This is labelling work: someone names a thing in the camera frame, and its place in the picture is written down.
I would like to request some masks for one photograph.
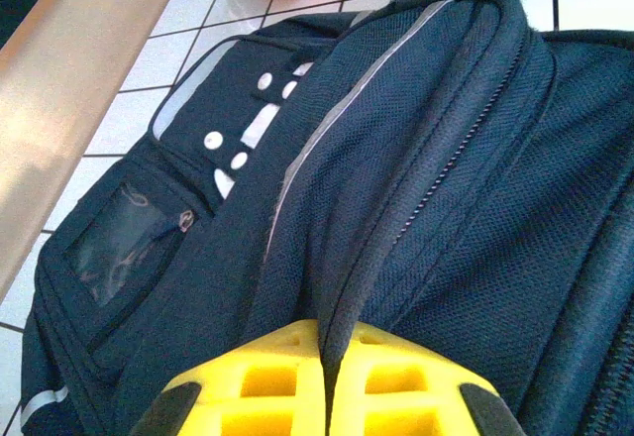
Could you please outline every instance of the backpack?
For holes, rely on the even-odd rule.
[[[528,435],[634,432],[634,35],[519,0],[306,15],[207,53],[44,245],[25,434],[127,434],[174,376],[317,319],[489,380]]]

